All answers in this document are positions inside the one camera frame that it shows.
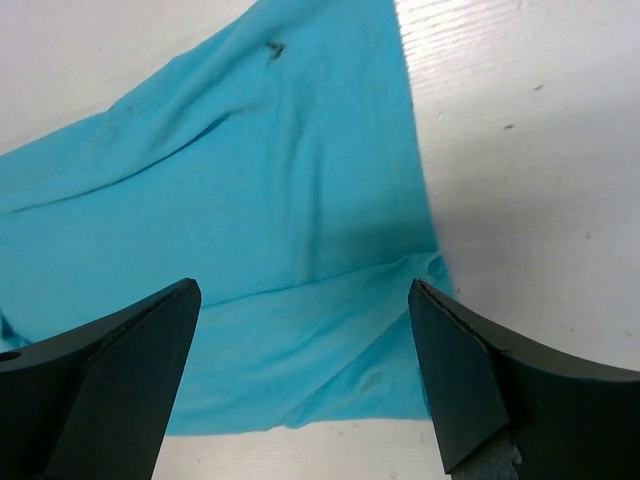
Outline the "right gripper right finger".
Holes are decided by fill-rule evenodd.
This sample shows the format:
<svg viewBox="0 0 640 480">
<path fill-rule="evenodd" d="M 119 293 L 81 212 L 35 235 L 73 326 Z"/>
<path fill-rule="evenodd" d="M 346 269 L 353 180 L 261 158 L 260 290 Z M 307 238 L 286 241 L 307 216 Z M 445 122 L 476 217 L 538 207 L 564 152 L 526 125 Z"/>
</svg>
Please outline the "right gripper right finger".
<svg viewBox="0 0 640 480">
<path fill-rule="evenodd" d="M 635 479 L 639 375 L 473 312 L 423 281 L 411 328 L 444 471 L 454 479 Z"/>
</svg>

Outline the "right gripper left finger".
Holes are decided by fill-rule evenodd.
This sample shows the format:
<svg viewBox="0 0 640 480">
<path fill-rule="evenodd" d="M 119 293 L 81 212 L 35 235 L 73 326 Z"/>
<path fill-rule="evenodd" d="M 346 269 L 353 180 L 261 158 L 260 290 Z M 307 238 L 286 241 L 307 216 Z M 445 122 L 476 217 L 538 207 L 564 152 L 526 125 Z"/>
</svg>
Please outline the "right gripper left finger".
<svg viewBox="0 0 640 480">
<path fill-rule="evenodd" d="M 4 479 L 149 479 L 201 305 L 193 279 L 1 355 Z"/>
</svg>

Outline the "blue t-shirt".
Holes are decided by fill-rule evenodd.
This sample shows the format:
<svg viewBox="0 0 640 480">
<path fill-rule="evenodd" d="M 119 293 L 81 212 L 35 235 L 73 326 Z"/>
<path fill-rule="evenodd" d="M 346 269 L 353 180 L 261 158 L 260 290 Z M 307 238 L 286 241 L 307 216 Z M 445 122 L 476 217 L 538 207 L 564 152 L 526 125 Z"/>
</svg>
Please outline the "blue t-shirt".
<svg viewBox="0 0 640 480">
<path fill-rule="evenodd" d="M 428 417 L 408 291 L 451 281 L 392 2 L 259 1 L 2 156 L 3 350 L 185 277 L 171 434 Z"/>
</svg>

